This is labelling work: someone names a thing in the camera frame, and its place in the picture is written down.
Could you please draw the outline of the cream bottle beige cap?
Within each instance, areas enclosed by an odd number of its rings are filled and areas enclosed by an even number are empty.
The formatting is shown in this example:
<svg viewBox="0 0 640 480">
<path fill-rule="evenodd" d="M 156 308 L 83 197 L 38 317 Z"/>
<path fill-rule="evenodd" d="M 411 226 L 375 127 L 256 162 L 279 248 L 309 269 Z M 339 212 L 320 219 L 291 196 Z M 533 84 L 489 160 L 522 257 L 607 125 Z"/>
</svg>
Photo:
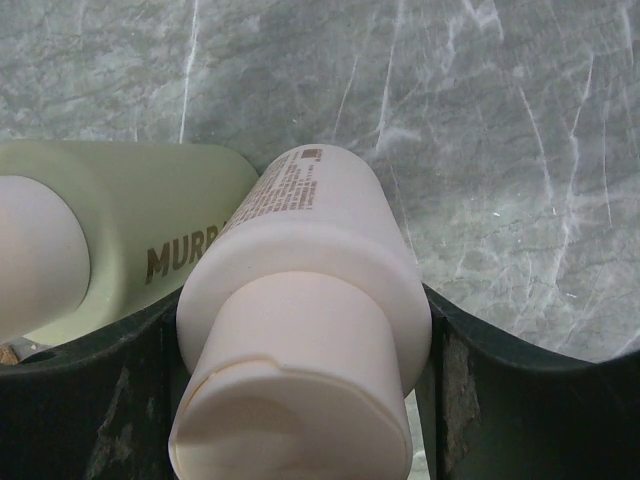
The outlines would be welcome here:
<svg viewBox="0 0 640 480">
<path fill-rule="evenodd" d="M 178 478 L 408 476 L 431 312 L 357 155 L 311 144 L 273 161 L 190 274 L 176 330 Z"/>
</svg>

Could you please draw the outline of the pale green bottle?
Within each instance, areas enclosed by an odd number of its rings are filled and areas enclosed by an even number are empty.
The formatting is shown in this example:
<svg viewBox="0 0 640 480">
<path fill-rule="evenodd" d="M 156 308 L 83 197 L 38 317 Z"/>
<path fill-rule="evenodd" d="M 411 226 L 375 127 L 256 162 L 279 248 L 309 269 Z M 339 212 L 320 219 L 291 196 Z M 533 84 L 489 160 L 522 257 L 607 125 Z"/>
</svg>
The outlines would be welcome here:
<svg viewBox="0 0 640 480">
<path fill-rule="evenodd" d="M 258 178 L 216 145 L 1 146 L 1 338 L 57 346 L 179 289 Z"/>
</svg>

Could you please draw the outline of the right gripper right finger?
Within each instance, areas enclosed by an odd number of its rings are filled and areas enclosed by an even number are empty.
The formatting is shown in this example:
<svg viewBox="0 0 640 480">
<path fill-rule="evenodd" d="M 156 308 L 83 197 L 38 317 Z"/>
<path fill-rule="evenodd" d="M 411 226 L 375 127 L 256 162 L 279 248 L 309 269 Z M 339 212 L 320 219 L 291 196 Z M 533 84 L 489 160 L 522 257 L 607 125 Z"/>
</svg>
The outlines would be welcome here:
<svg viewBox="0 0 640 480">
<path fill-rule="evenodd" d="M 638 478 L 638 353 L 571 358 L 425 295 L 433 340 L 415 394 L 431 478 Z"/>
</svg>

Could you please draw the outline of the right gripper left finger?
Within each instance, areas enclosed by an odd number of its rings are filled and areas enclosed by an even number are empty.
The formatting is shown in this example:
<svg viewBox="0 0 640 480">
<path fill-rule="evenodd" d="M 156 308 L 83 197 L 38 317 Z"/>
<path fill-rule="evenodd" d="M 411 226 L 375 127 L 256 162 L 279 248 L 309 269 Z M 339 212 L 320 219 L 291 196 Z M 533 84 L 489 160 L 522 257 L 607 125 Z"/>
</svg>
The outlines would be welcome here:
<svg viewBox="0 0 640 480">
<path fill-rule="evenodd" d="M 171 479 L 178 293 L 1 369 L 4 479 Z"/>
</svg>

